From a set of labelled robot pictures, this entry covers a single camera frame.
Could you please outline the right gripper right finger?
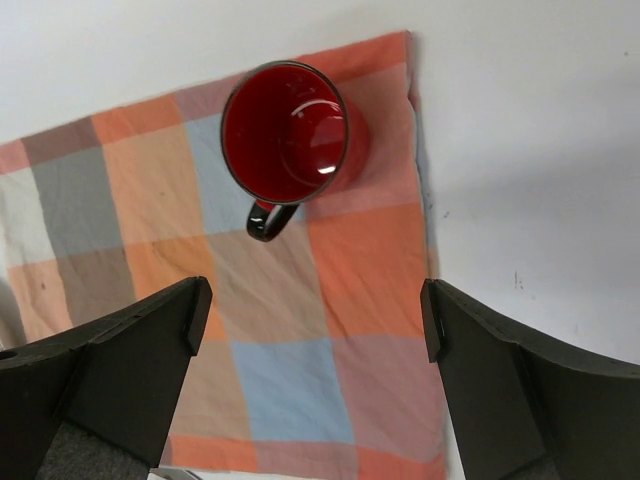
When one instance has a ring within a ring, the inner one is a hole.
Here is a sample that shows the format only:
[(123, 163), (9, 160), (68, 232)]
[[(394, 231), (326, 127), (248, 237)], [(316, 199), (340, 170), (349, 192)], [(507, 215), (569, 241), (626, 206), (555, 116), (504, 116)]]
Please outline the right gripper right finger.
[(467, 478), (638, 478), (638, 365), (555, 339), (443, 280), (425, 280), (420, 297)]

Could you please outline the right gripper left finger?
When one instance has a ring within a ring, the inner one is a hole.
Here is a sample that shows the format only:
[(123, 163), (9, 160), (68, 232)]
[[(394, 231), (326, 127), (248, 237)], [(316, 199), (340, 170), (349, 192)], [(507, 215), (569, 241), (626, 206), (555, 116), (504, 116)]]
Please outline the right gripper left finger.
[(2, 478), (147, 478), (160, 463), (212, 297), (206, 278), (186, 278), (2, 351)]

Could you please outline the orange checked cloth placemat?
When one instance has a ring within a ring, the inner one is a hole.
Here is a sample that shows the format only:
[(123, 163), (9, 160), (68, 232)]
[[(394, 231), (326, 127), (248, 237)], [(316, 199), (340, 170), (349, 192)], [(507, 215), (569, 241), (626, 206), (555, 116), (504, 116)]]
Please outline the orange checked cloth placemat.
[(230, 76), (1, 147), (1, 277), (39, 340), (183, 278), (214, 299), (164, 462), (327, 479), (442, 479), (444, 396), (423, 337), (427, 274), (413, 41), (307, 55), (362, 112), (347, 189), (252, 239), (224, 164)]

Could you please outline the red mug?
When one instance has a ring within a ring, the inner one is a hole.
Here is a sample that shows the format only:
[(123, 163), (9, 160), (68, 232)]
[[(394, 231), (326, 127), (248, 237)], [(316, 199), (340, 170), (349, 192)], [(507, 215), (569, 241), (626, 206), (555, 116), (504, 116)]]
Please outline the red mug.
[(347, 189), (370, 156), (360, 109), (324, 73), (297, 61), (260, 65), (234, 86), (220, 124), (227, 170), (249, 194), (250, 237), (270, 242), (298, 208)]

